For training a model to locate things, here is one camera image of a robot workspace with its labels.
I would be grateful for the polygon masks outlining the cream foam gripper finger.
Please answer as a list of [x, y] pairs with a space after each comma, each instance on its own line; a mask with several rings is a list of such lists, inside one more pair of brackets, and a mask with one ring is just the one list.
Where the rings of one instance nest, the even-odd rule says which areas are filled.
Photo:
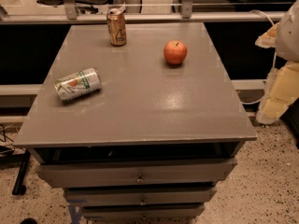
[[281, 25], [278, 22], [255, 41], [260, 48], [274, 48], [275, 57], [286, 61], [281, 68], [272, 67], [268, 73], [264, 95], [256, 114], [261, 124], [272, 124], [279, 120], [299, 98], [299, 47], [295, 28], [295, 25]]

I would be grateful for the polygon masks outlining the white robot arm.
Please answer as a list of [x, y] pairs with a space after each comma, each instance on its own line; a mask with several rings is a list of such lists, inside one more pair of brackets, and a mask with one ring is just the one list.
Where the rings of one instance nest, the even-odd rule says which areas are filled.
[[279, 69], [271, 68], [256, 114], [259, 123], [270, 125], [299, 98], [299, 0], [278, 23], [257, 38], [255, 45], [274, 48], [275, 57], [286, 61]]

